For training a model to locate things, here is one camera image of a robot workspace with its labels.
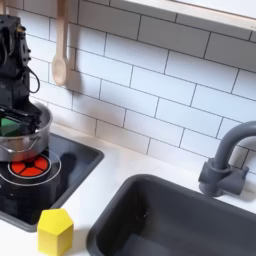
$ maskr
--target countertop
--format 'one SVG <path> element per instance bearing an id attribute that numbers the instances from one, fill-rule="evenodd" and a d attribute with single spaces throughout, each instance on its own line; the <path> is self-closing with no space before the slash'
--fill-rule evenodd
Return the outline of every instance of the countertop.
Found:
<path id="1" fill-rule="evenodd" d="M 51 132 L 97 148 L 105 154 L 103 161 L 63 205 L 75 223 L 73 248 L 66 255 L 89 255 L 85 248 L 88 231 L 130 176 L 152 174 L 198 191 L 197 180 L 200 170 L 198 173 L 181 170 L 157 159 L 57 124 L 52 125 Z M 241 197 L 225 195 L 219 200 L 256 213 L 256 195 L 248 185 Z M 37 251 L 37 233 L 27 233 L 0 221 L 0 255 L 42 255 Z"/>

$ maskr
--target pot rim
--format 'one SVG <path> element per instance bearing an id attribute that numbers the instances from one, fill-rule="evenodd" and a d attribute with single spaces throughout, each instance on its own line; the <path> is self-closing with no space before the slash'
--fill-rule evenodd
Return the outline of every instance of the pot rim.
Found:
<path id="1" fill-rule="evenodd" d="M 50 119 L 49 119 L 48 123 L 44 127 L 40 128 L 35 133 L 27 134 L 27 135 L 23 135 L 23 136 L 15 136 L 15 137 L 3 137 L 3 136 L 0 136 L 0 139 L 7 139 L 7 140 L 24 139 L 25 137 L 35 136 L 35 135 L 38 135 L 39 133 L 42 133 L 43 131 L 47 130 L 49 128 L 49 126 L 52 124 L 52 121 L 53 121 L 52 112 L 50 111 L 50 109 L 48 107 L 46 107 L 44 104 L 42 104 L 40 102 L 35 102 L 34 105 L 37 106 L 40 109 L 45 109 L 46 111 L 48 111 L 49 116 L 50 116 Z"/>

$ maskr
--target black stovetop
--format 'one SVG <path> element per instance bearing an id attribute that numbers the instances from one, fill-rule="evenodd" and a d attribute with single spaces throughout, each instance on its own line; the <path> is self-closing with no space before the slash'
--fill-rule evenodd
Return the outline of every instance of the black stovetop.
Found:
<path id="1" fill-rule="evenodd" d="M 0 219 L 36 231 L 41 212 L 59 208 L 103 159 L 103 153 L 50 135 L 41 155 L 0 163 Z"/>

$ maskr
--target faucet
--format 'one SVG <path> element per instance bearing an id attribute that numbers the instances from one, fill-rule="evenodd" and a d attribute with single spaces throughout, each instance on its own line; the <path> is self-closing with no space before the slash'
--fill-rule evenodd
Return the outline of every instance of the faucet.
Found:
<path id="1" fill-rule="evenodd" d="M 215 157 L 203 165 L 199 177 L 199 188 L 203 194 L 219 197 L 224 192 L 242 193 L 249 168 L 233 171 L 228 162 L 237 143 L 252 136 L 256 136 L 256 121 L 240 124 L 223 137 Z"/>

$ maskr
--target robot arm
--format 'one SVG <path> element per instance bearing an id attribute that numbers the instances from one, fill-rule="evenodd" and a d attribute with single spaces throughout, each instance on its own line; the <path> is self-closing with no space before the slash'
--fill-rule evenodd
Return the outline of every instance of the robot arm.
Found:
<path id="1" fill-rule="evenodd" d="M 42 114 L 29 101 L 31 51 L 25 30 L 20 18 L 0 15 L 0 121 L 2 124 L 7 119 L 19 124 L 17 135 L 35 133 Z"/>

